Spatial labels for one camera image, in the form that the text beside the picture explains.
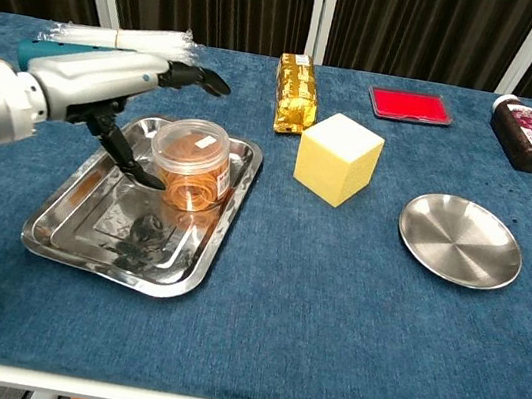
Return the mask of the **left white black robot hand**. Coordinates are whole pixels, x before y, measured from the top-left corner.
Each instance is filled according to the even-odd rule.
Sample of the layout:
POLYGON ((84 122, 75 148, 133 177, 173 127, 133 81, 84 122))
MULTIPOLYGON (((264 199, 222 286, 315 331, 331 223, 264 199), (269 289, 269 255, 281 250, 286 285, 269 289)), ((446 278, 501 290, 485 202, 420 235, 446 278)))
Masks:
POLYGON ((49 120, 85 123, 124 175, 140 185, 165 185, 141 167, 116 123, 131 97, 157 87, 198 84, 216 97, 230 94, 218 73, 137 51, 94 51, 38 57, 28 62, 44 92, 49 120))

